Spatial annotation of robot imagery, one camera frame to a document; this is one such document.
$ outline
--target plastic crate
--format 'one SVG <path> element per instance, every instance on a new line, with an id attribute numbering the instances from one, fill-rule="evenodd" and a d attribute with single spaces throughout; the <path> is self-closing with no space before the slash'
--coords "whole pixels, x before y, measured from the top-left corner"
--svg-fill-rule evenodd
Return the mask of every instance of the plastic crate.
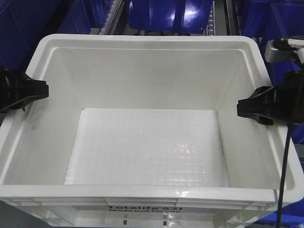
<path id="1" fill-rule="evenodd" d="M 126 0 L 130 28 L 202 34 L 213 0 Z"/>
<path id="2" fill-rule="evenodd" d="M 293 141 L 297 144 L 304 144 L 304 126 L 295 126 Z"/>
<path id="3" fill-rule="evenodd" d="M 61 0 L 12 0 L 9 9 L 30 47 L 38 40 Z"/>
<path id="4" fill-rule="evenodd" d="M 109 10 L 111 8 L 111 0 L 103 0 L 103 1 L 106 9 Z"/>
<path id="5" fill-rule="evenodd" d="M 301 208 L 299 208 L 303 212 L 304 203 L 301 202 Z M 272 213 L 258 221 L 259 224 L 265 225 L 276 225 L 276 213 Z M 285 210 L 283 210 L 283 214 L 281 216 L 281 225 L 289 228 L 294 228 L 304 223 L 303 216 L 294 216 L 285 214 Z"/>
<path id="6" fill-rule="evenodd" d="M 271 85 L 253 40 L 55 34 L 27 74 L 50 96 L 0 127 L 8 204 L 106 228 L 241 228 L 276 209 L 287 127 L 236 114 Z M 303 183 L 291 144 L 284 205 Z"/>
<path id="7" fill-rule="evenodd" d="M 0 1 L 0 65 L 18 69 L 60 0 Z"/>
<path id="8" fill-rule="evenodd" d="M 304 0 L 240 0 L 238 15 L 242 35 L 262 37 L 270 16 L 272 2 L 303 2 Z"/>
<path id="9" fill-rule="evenodd" d="M 261 45 L 276 38 L 287 38 L 304 34 L 304 4 L 272 3 L 270 20 L 263 35 Z"/>
<path id="10" fill-rule="evenodd" d="M 31 48 L 23 60 L 19 70 L 25 71 L 29 65 L 31 58 L 35 52 L 35 49 L 39 43 L 39 41 L 50 34 L 56 33 L 58 28 L 60 27 L 62 21 L 64 20 L 65 16 L 69 12 L 74 0 L 62 0 L 61 3 L 58 5 L 56 10 L 54 11 L 53 15 L 48 20 L 47 24 L 43 28 L 42 33 L 39 35 L 39 38 L 35 40 L 33 48 Z"/>
<path id="11" fill-rule="evenodd" d="M 57 33 L 89 34 L 91 25 L 84 0 L 74 0 Z"/>
<path id="12" fill-rule="evenodd" d="M 87 14 L 92 28 L 102 28 L 106 20 L 104 0 L 86 0 Z"/>

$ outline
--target black clamp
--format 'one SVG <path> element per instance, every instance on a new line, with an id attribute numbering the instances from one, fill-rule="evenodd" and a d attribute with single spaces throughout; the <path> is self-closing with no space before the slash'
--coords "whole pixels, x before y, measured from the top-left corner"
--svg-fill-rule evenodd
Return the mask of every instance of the black clamp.
<path id="1" fill-rule="evenodd" d="M 284 80 L 277 86 L 257 88 L 248 99 L 238 101 L 237 115 L 263 125 L 272 125 L 273 120 L 289 123 L 302 74 L 302 71 L 291 71 L 284 75 Z M 304 90 L 300 96 L 295 125 L 304 124 Z"/>
<path id="2" fill-rule="evenodd" d="M 0 111 L 21 109 L 48 97 L 45 81 L 31 79 L 24 72 L 0 67 Z"/>

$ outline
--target blue plastic bin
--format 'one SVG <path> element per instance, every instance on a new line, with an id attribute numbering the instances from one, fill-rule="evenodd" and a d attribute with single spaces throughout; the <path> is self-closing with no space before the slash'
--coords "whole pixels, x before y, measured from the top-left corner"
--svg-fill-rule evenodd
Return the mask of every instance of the blue plastic bin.
<path id="1" fill-rule="evenodd" d="M 18 69 L 29 46 L 9 10 L 11 0 L 0 1 L 0 65 Z"/>
<path id="2" fill-rule="evenodd" d="M 272 3 L 261 45 L 275 38 L 304 35 L 304 3 Z"/>
<path id="3" fill-rule="evenodd" d="M 92 28 L 102 28 L 106 20 L 105 3 L 103 0 L 85 0 L 87 15 Z"/>
<path id="4" fill-rule="evenodd" d="M 276 213 L 272 213 L 272 214 L 260 219 L 258 221 L 258 223 L 275 226 L 276 225 Z M 303 223 L 304 223 L 304 217 L 287 215 L 287 214 L 282 214 L 282 216 L 281 216 L 281 225 L 285 226 L 285 227 L 294 228 Z"/>
<path id="5" fill-rule="evenodd" d="M 304 144 L 304 126 L 295 126 L 293 133 L 293 141 L 296 144 Z"/>
<path id="6" fill-rule="evenodd" d="M 126 0 L 130 28 L 202 34 L 213 0 Z"/>
<path id="7" fill-rule="evenodd" d="M 9 9 L 32 47 L 61 0 L 12 0 Z"/>
<path id="8" fill-rule="evenodd" d="M 0 1 L 0 65 L 18 69 L 61 0 Z"/>
<path id="9" fill-rule="evenodd" d="M 104 0 L 104 5 L 105 5 L 105 7 L 106 7 L 106 9 L 111 9 L 111 0 Z"/>
<path id="10" fill-rule="evenodd" d="M 264 35 L 272 2 L 304 3 L 304 0 L 240 0 L 238 15 L 243 36 L 262 37 Z"/>
<path id="11" fill-rule="evenodd" d="M 89 34 L 91 25 L 84 0 L 75 0 L 57 33 Z"/>

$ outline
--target textured floor panel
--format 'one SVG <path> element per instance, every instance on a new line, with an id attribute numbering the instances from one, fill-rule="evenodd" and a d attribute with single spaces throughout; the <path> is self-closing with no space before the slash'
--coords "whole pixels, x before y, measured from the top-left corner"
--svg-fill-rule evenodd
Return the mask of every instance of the textured floor panel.
<path id="1" fill-rule="evenodd" d="M 217 114 L 84 109 L 65 184 L 227 187 Z"/>

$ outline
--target black cable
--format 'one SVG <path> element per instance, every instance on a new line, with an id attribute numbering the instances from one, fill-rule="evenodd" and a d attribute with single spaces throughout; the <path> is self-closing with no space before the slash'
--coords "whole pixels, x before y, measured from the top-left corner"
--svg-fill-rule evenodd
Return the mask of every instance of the black cable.
<path id="1" fill-rule="evenodd" d="M 298 104 L 300 102 L 300 97 L 303 89 L 304 84 L 304 70 L 302 67 L 301 70 L 301 81 L 299 83 L 297 97 L 295 100 L 293 112 L 290 118 L 290 121 L 288 123 L 288 131 L 286 136 L 286 142 L 285 142 L 285 148 L 284 148 L 284 155 L 283 155 L 283 163 L 282 163 L 282 175 L 281 175 L 281 181 L 280 181 L 280 190 L 279 190 L 279 199 L 277 204 L 277 214 L 276 214 L 276 228 L 280 228 L 281 226 L 281 216 L 282 216 L 282 204 L 283 204 L 283 193 L 284 193 L 284 185 L 285 185 L 285 178 L 286 178 L 286 168 L 287 168 L 287 158 L 288 158 L 288 152 L 289 152 L 289 144 L 290 144 L 290 138 L 293 133 L 294 128 L 294 120 L 295 120 L 295 114 L 297 112 Z"/>

